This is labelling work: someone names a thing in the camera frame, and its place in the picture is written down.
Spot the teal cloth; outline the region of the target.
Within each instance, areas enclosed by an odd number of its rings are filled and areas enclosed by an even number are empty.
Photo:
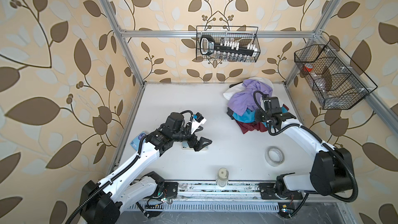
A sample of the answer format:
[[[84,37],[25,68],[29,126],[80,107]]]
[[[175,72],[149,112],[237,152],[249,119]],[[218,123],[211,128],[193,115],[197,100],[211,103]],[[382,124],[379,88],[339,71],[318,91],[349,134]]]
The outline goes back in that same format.
[[[246,110],[245,113],[240,116],[237,113],[234,112],[233,116],[235,118],[235,120],[240,121],[240,122],[244,122],[244,123],[253,123],[255,122],[255,113],[251,110]]]

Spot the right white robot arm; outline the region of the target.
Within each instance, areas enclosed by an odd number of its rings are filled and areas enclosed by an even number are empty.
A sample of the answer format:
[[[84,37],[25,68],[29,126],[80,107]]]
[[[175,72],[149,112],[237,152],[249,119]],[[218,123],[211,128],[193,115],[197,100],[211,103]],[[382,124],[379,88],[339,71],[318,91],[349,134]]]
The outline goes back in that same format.
[[[291,172],[277,176],[274,186],[276,196],[283,199],[288,193],[304,191],[307,195],[332,196],[343,202],[353,202],[357,199],[359,189],[351,153],[347,149],[336,148],[323,141],[312,130],[302,125],[294,115],[283,112],[277,97],[256,90],[252,99],[255,103],[254,123],[260,123],[267,128],[267,137],[285,134],[313,160],[310,172]],[[223,146],[213,161],[233,159],[236,168],[259,178],[262,169],[255,159],[259,157],[260,150],[255,145],[259,144],[260,140],[234,138],[230,141],[227,136],[229,129],[218,127],[217,130],[222,137]]]

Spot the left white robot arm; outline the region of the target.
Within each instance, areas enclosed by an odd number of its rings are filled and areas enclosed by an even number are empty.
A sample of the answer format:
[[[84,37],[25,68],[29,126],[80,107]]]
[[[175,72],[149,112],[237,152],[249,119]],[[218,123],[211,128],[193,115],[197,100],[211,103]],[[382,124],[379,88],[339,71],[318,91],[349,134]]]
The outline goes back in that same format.
[[[192,111],[188,113],[188,122],[184,120],[185,112],[171,113],[165,123],[141,137],[135,154],[125,163],[99,182],[86,183],[81,192],[80,204],[66,223],[70,224],[76,216],[80,216],[88,224],[114,224],[131,204],[147,197],[161,196],[164,179],[159,174],[151,172],[136,183],[134,180],[176,142],[187,142],[194,151],[200,151],[212,143],[196,135],[206,122],[203,115]]]

